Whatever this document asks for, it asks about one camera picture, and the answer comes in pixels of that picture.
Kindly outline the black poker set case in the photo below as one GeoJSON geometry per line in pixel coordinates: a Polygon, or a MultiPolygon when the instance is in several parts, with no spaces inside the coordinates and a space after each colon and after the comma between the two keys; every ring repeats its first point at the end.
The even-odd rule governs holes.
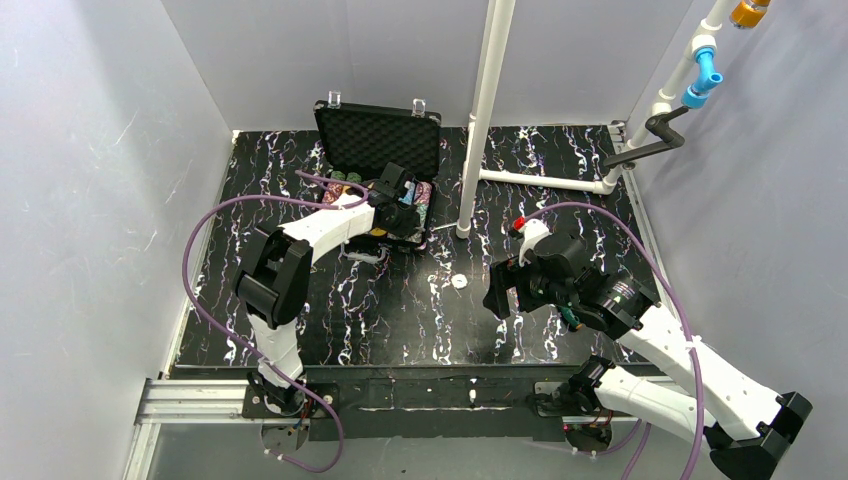
{"type": "MultiPolygon", "coordinates": [[[[393,162],[410,171],[415,182],[428,182],[435,188],[440,168],[441,115],[430,112],[421,99],[413,101],[411,110],[342,103],[340,94],[330,93],[328,101],[315,103],[314,117],[323,153],[332,171],[356,172],[362,185],[376,181],[384,167],[393,162]]],[[[385,246],[404,251],[424,250],[431,218],[424,232],[400,238],[388,234],[371,236],[370,230],[351,240],[358,248],[385,246]]]]}

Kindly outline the white one poker chip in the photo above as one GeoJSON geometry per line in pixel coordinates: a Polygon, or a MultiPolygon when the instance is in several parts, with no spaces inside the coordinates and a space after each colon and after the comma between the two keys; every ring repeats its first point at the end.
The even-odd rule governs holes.
{"type": "Polygon", "coordinates": [[[463,274],[453,275],[450,279],[451,285],[458,290],[462,290],[467,287],[468,280],[467,277],[463,274]]]}

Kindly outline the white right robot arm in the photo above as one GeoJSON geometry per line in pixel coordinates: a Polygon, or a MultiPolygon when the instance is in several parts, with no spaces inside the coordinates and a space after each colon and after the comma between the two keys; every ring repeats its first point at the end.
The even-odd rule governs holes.
{"type": "Polygon", "coordinates": [[[569,327],[582,325],[650,361],[677,390],[639,378],[592,355],[542,399],[589,413],[626,412],[677,435],[700,439],[729,479],[769,479],[813,410],[798,392],[778,393],[751,379],[708,345],[687,341],[682,325],[658,295],[626,272],[605,273],[577,235],[551,232],[542,222],[514,228],[517,255],[490,267],[484,306],[498,318],[543,306],[559,310],[569,327]]]}

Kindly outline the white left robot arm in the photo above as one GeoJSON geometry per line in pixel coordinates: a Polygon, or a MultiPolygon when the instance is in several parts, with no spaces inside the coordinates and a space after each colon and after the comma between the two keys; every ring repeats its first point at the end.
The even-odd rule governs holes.
{"type": "Polygon", "coordinates": [[[388,163],[365,189],[348,187],[335,201],[300,220],[260,226],[251,235],[233,290],[246,308],[256,348],[264,357],[253,383],[280,402],[296,395],[293,381],[303,374],[296,319],[307,300],[313,264],[374,229],[401,238],[422,230],[413,203],[417,181],[410,171],[388,163]]]}

